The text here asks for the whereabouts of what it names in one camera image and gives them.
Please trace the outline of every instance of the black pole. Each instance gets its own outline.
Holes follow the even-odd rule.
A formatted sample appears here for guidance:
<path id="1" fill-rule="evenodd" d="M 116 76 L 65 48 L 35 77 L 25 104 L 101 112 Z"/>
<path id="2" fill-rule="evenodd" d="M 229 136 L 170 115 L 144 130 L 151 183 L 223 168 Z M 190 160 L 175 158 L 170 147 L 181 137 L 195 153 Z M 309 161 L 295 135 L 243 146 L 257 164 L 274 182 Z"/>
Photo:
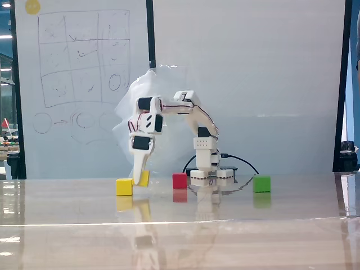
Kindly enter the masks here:
<path id="1" fill-rule="evenodd" d="M 23 115 L 21 113 L 19 58 L 17 55 L 17 39 L 16 39 L 15 0 L 10 0 L 10 5 L 11 5 L 10 19 L 11 19 L 11 34 L 12 34 L 12 54 L 13 54 L 13 62 L 12 62 L 13 82 L 15 84 L 17 129 L 19 131 L 19 146 L 20 146 L 20 164 L 19 164 L 20 167 L 19 167 L 18 179 L 26 179 Z"/>
<path id="2" fill-rule="evenodd" d="M 156 67 L 155 56 L 155 29 L 154 29 L 154 4 L 152 0 L 146 0 L 147 13 L 147 40 L 148 40 L 148 60 L 150 69 Z"/>
<path id="3" fill-rule="evenodd" d="M 13 122 L 13 128 L 16 128 L 17 119 L 16 119 L 16 92 L 15 87 L 12 87 L 11 92 L 11 103 L 12 103 L 12 122 Z"/>
<path id="4" fill-rule="evenodd" d="M 350 42 L 350 27 L 351 27 L 351 11 L 353 7 L 352 0 L 345 1 L 345 15 L 344 15 L 344 32 L 343 32 L 343 52 L 341 54 L 341 69 L 340 69 L 340 84 L 339 84 L 339 99 L 337 104 L 337 120 L 335 132 L 335 146 L 334 146 L 334 162 L 332 164 L 332 171 L 340 171 L 340 149 L 341 149 L 341 133 L 343 130 L 343 117 L 345 106 L 345 90 L 347 86 L 348 73 L 348 58 L 349 58 L 349 42 Z"/>

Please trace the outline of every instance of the white robotic arm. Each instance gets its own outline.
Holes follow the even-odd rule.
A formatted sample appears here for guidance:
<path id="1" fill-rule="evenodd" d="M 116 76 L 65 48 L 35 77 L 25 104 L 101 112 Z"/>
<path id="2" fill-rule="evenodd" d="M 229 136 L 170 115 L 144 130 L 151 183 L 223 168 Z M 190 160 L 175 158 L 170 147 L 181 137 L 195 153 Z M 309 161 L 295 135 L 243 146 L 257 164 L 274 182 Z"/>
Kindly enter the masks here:
<path id="1" fill-rule="evenodd" d="M 191 177 L 206 178 L 211 172 L 231 177 L 230 173 L 221 173 L 219 169 L 220 153 L 217 150 L 219 130 L 211 117 L 201 108 L 194 91 L 179 91 L 173 100 L 161 97 L 142 97 L 136 101 L 136 109 L 128 122 L 130 130 L 129 149 L 134 155 L 133 179 L 135 185 L 140 181 L 141 172 L 155 147 L 155 134 L 161 134 L 163 114 L 185 114 L 186 121 L 197 136 L 194 138 L 196 166 Z"/>

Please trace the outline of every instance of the grid drawing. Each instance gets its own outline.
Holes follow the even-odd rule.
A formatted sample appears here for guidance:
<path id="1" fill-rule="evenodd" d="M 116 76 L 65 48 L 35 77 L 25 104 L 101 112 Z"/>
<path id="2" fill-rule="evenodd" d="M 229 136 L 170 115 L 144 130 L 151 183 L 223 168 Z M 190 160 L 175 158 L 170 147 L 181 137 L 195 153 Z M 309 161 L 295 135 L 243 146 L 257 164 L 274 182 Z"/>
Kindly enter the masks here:
<path id="1" fill-rule="evenodd" d="M 38 16 L 45 108 L 70 102 L 117 104 L 130 80 L 130 11 Z"/>

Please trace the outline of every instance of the red cube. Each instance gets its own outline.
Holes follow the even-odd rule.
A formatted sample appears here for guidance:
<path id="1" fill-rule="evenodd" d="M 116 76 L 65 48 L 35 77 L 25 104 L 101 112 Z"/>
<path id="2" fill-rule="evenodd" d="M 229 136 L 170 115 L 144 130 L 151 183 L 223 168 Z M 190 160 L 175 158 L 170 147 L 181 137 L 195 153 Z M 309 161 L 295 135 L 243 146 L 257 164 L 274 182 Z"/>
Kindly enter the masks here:
<path id="1" fill-rule="evenodd" d="M 187 176 L 186 173 L 174 173 L 173 174 L 173 188 L 187 188 Z"/>

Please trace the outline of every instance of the plastic bag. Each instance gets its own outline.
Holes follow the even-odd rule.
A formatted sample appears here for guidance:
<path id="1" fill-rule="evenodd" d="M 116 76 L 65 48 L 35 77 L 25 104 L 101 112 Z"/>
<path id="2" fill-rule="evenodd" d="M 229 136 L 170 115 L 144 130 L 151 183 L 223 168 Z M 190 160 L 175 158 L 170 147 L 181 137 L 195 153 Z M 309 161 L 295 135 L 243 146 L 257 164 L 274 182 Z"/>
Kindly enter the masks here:
<path id="1" fill-rule="evenodd" d="M 161 96 L 172 99 L 176 91 L 186 88 L 186 69 L 176 66 L 160 66 L 149 70 L 130 86 L 119 102 L 115 113 L 123 119 L 112 131 L 127 160 L 133 165 L 133 155 L 129 152 L 128 120 L 135 110 L 140 97 Z M 185 163 L 195 154 L 194 134 L 183 115 L 163 115 L 163 132 L 156 135 L 155 149 L 146 163 L 146 169 L 157 176 L 171 176 L 181 172 Z"/>

